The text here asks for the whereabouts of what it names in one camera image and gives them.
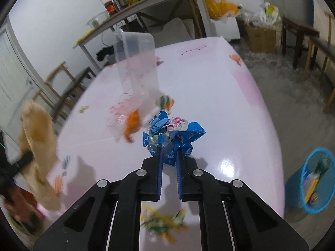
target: blue trash can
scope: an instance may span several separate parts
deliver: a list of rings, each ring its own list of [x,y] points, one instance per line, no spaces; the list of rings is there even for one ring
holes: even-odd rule
[[[319,160],[327,156],[330,159],[330,167],[319,180],[315,193],[318,195],[316,201],[308,204],[304,199],[304,181],[307,175],[314,171]],[[304,165],[297,170],[286,181],[285,204],[294,208],[301,208],[309,214],[316,214],[324,210],[335,192],[335,157],[326,148],[315,149],[305,160]]]

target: person's hand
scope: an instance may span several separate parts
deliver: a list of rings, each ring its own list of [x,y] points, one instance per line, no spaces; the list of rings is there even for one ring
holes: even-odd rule
[[[30,206],[25,197],[22,195],[20,187],[14,187],[9,191],[11,199],[14,204],[9,203],[5,200],[5,208],[9,214],[12,215],[18,222],[29,221],[30,217]]]

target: silver screw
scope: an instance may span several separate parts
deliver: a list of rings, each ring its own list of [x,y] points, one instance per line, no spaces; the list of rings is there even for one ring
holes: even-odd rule
[[[193,170],[193,174],[195,176],[201,176],[203,174],[203,171],[201,171],[200,169],[195,169]]]
[[[103,188],[103,187],[106,187],[107,186],[107,180],[104,180],[104,179],[102,179],[102,180],[100,180],[99,182],[98,182],[98,187],[99,188]]]
[[[137,170],[136,174],[137,174],[138,176],[145,176],[145,175],[146,175],[146,170],[144,170],[144,169],[139,169],[139,170]]]
[[[232,182],[232,184],[233,184],[233,186],[234,187],[236,187],[236,188],[240,188],[240,187],[242,187],[243,186],[243,182],[242,181],[240,181],[240,180],[234,180],[233,182]]]

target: tan fabric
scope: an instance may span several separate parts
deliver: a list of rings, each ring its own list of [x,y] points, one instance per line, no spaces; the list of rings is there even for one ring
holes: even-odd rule
[[[47,210],[59,210],[59,200],[53,187],[46,180],[51,168],[58,161],[57,141],[51,116],[40,105],[28,102],[23,107],[22,121],[20,151],[22,153],[31,150],[34,160],[21,174],[38,203]]]

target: yellow plastic bag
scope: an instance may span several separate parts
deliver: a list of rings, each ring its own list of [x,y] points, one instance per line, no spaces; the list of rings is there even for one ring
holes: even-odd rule
[[[205,0],[209,16],[214,20],[219,20],[222,17],[235,17],[240,13],[240,8],[226,0],[221,0],[219,3],[215,0]]]

